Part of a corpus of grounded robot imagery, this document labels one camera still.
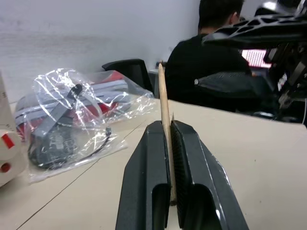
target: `wooden stick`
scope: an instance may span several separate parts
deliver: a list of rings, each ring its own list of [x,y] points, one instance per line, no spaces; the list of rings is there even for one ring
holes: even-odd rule
[[[176,198],[176,181],[175,181],[174,158],[173,158],[173,148],[172,148],[172,138],[171,138],[171,123],[170,123],[169,109],[168,109],[165,74],[161,63],[159,64],[159,91],[160,91],[160,103],[161,103],[161,119],[166,137],[169,171],[171,176],[170,201],[171,204],[175,204],[177,202],[177,198]]]

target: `plastic bag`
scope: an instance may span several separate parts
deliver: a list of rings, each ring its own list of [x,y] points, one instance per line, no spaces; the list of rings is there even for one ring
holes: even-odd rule
[[[39,75],[16,106],[28,146],[30,182],[38,182],[126,147],[112,123],[155,110],[153,94],[116,71]]]

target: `table surface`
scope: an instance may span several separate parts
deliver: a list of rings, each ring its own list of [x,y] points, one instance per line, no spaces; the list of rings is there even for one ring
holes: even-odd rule
[[[249,229],[307,229],[303,125],[172,101],[170,111],[194,127],[224,166]],[[114,229],[126,163],[146,126],[159,119],[158,111],[117,124],[128,149],[37,184],[28,185],[23,173],[0,188],[1,229]],[[179,229],[174,207],[167,229]]]

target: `red label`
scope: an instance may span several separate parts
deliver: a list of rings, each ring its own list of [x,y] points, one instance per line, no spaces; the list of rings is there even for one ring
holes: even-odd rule
[[[3,139],[3,141],[6,144],[6,146],[8,147],[8,149],[10,149],[11,147],[14,146],[14,143],[10,139],[9,135],[4,134],[1,138]]]

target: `black hair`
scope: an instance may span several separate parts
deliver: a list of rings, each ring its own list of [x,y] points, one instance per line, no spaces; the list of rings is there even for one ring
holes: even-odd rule
[[[201,0],[198,28],[221,27],[234,12],[241,13],[244,0]]]

